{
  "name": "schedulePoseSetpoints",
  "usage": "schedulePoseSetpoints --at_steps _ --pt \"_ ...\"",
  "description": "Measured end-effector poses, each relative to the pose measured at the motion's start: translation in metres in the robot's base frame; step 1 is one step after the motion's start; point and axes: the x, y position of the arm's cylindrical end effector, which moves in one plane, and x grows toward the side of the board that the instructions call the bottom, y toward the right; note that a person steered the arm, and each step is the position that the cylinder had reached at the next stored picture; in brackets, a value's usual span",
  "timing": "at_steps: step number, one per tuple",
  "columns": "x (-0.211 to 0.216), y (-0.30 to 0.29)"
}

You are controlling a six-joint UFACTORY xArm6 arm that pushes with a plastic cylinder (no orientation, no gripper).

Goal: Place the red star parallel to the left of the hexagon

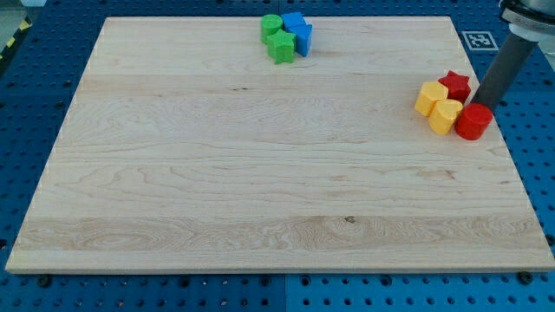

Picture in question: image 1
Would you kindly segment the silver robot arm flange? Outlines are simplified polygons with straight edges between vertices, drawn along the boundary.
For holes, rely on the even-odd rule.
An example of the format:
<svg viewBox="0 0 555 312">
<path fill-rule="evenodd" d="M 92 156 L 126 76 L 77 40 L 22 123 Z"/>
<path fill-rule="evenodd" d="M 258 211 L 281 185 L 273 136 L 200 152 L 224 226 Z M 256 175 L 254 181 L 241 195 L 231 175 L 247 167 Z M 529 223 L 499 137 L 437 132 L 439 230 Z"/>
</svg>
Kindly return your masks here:
<svg viewBox="0 0 555 312">
<path fill-rule="evenodd" d="M 514 35 L 530 42 L 554 36 L 554 0 L 500 0 L 499 8 Z"/>
</svg>

